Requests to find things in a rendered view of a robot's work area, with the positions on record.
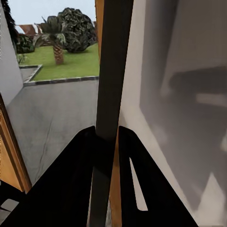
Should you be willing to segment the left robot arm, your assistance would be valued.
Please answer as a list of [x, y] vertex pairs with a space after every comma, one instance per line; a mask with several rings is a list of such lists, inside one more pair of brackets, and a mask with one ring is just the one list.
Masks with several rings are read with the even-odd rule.
[[12, 212], [27, 193], [27, 191], [21, 192], [16, 187], [0, 181], [0, 209]]

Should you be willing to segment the poster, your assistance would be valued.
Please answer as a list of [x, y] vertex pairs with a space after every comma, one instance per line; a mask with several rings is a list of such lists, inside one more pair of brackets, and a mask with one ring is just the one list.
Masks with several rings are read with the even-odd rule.
[[105, 227], [134, 0], [104, 0], [89, 227]]

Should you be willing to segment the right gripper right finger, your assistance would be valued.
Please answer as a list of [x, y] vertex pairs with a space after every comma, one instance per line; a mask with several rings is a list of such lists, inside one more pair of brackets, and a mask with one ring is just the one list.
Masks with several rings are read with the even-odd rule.
[[[118, 128], [122, 227], [198, 227], [137, 134]], [[137, 208], [130, 158], [148, 211]]]

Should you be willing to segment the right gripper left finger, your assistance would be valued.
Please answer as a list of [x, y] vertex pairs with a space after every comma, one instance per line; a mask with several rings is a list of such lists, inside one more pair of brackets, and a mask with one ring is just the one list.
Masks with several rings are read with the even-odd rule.
[[95, 135], [80, 131], [0, 227], [87, 227]]

